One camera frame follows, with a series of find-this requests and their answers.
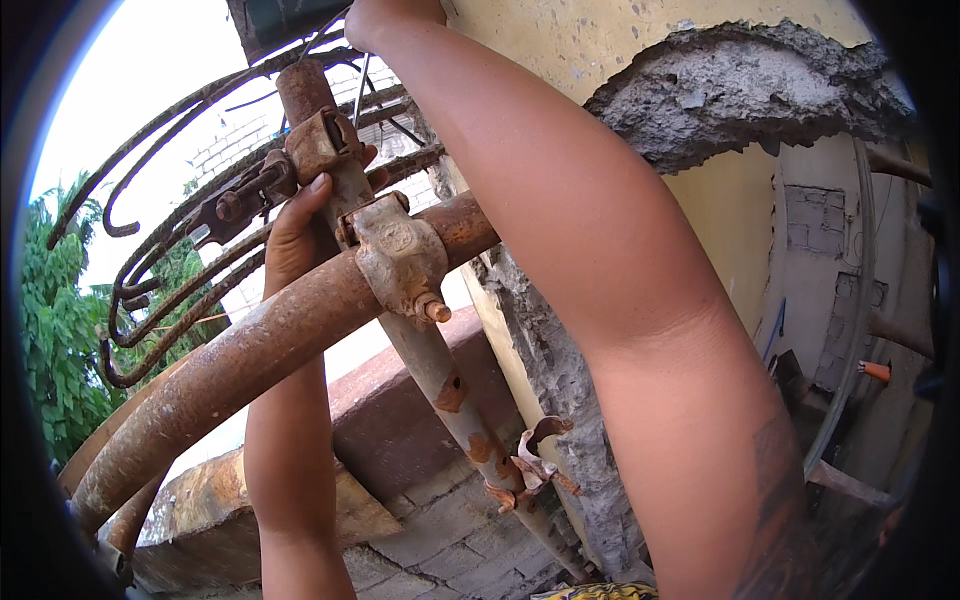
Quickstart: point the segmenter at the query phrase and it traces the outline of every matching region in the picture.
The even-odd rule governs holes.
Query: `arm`
[[[364,149],[369,164],[373,146]],[[373,171],[373,189],[386,173]],[[321,174],[280,210],[267,242],[264,300],[319,264],[310,220],[326,203]],[[319,355],[250,405],[244,450],[247,489],[260,530],[265,598],[354,598],[336,538],[336,483]]]
[[[403,81],[586,357],[663,597],[803,597],[792,427],[670,191],[585,110],[444,23],[432,1],[359,0],[347,36]]]

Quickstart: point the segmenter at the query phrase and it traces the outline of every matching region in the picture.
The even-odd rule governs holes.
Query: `fabric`
[[[657,600],[660,595],[646,584],[586,584],[576,588],[534,594],[530,600]]]

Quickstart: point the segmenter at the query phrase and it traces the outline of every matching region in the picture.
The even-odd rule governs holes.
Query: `finger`
[[[363,163],[363,168],[366,169],[367,165],[373,162],[373,159],[376,158],[376,153],[376,146],[373,144],[363,145],[363,150],[360,151],[360,156],[362,157],[360,162]]]
[[[276,216],[274,232],[278,229],[297,233],[302,231],[310,222],[313,213],[320,210],[329,200],[331,191],[333,191],[333,178],[328,173],[320,173],[283,206],[280,214]]]
[[[379,192],[390,181],[390,173],[383,167],[373,169],[367,174],[367,181],[374,193]]]

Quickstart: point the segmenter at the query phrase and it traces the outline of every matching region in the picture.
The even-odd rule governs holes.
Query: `tattoo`
[[[804,515],[804,472],[786,413],[754,435],[760,508],[735,600],[805,600],[816,594],[816,547]]]

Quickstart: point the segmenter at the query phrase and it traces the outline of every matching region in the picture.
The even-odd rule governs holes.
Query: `hand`
[[[369,165],[375,157],[376,146],[364,144],[363,166]],[[388,178],[385,169],[374,169],[367,175],[373,192],[386,185]],[[280,209],[267,240],[264,300],[317,266],[318,244],[310,219],[323,208],[332,191],[333,178],[328,173],[320,173]]]
[[[344,27],[351,46],[376,53],[384,32],[418,22],[446,25],[440,0],[355,0]]]

